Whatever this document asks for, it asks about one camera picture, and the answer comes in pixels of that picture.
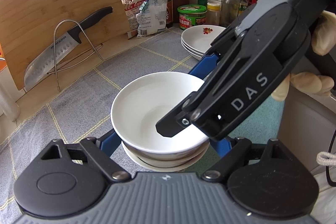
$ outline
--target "stack of bowls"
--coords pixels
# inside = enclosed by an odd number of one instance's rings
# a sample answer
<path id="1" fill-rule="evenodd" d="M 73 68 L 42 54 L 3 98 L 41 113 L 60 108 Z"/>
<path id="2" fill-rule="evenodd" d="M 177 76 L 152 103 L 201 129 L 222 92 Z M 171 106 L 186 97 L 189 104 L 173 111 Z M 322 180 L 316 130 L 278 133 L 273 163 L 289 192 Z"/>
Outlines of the stack of bowls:
<path id="1" fill-rule="evenodd" d="M 159 72 L 134 80 L 118 93 L 112 104 L 111 121 L 131 160 L 157 172 L 174 172 L 191 166 L 205 154 L 209 139 L 194 125 L 172 138 L 163 137 L 155 127 L 203 83 L 189 74 Z"/>
<path id="2" fill-rule="evenodd" d="M 211 47 L 215 38 L 225 30 L 224 27 L 213 25 L 199 25 L 186 29 L 181 36 L 182 47 L 191 56 L 201 60 L 203 55 Z"/>

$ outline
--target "gloved hand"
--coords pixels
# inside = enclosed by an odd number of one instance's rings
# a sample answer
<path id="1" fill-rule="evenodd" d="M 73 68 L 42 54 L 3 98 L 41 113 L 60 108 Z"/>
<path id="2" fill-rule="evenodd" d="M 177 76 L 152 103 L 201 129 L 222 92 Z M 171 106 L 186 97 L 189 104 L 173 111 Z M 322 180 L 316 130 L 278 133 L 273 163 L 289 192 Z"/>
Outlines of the gloved hand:
<path id="1" fill-rule="evenodd" d="M 311 37 L 313 51 L 320 55 L 326 55 L 336 44 L 336 15 L 323 11 L 319 23 Z M 330 96 L 330 90 L 334 86 L 334 80 L 329 76 L 315 75 L 311 72 L 290 73 L 273 91 L 272 98 L 276 101 L 284 101 L 287 97 L 290 83 L 303 93 Z"/>

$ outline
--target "teal cloth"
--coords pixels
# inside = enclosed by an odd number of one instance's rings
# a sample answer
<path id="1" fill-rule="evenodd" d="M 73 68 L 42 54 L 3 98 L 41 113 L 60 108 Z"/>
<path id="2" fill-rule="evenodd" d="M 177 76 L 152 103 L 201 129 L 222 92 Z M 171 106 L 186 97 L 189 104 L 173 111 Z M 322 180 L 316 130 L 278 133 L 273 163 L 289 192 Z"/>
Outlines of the teal cloth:
<path id="1" fill-rule="evenodd" d="M 245 137 L 252 143 L 265 144 L 278 134 L 285 102 L 275 101 L 268 97 L 246 120 L 244 120 L 229 136 Z M 216 151 L 210 146 L 205 155 L 185 172 L 197 172 L 201 175 L 219 160 Z"/>

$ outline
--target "white rope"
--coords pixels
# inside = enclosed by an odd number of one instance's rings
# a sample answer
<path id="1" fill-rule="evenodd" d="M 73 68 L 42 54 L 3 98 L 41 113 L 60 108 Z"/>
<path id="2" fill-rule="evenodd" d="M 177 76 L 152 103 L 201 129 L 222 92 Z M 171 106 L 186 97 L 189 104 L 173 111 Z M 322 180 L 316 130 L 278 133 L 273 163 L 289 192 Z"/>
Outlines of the white rope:
<path id="1" fill-rule="evenodd" d="M 323 166 L 336 166 L 336 155 L 328 152 L 320 152 L 317 154 L 316 161 Z"/>

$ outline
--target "white letter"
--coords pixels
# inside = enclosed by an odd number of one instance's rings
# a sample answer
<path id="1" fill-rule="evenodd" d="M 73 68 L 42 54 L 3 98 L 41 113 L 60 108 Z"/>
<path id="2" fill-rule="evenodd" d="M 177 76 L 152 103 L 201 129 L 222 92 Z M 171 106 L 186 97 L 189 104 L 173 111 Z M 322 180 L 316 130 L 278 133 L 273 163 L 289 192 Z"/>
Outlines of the white letter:
<path id="1" fill-rule="evenodd" d="M 251 89 L 249 87 L 246 87 L 245 89 L 246 89 L 246 93 L 247 93 L 247 95 L 248 95 L 248 97 L 249 97 L 250 100 L 252 99 L 252 95 L 253 94 L 257 94 L 258 93 L 256 90 L 253 90 L 253 89 Z"/>
<path id="2" fill-rule="evenodd" d="M 264 82 L 261 84 L 261 86 L 264 86 L 264 85 L 266 85 L 266 83 L 267 83 L 267 78 L 266 78 L 265 76 L 262 77 L 262 78 L 260 78 L 262 75 L 263 75 L 263 74 L 262 74 L 261 72 L 257 75 L 257 82 L 260 83 L 260 82 L 264 81 Z"/>
<path id="3" fill-rule="evenodd" d="M 244 107 L 244 103 L 241 99 L 237 98 L 237 99 L 234 99 L 232 102 L 231 102 L 231 105 L 236 108 L 237 111 L 240 111 L 243 107 Z"/>

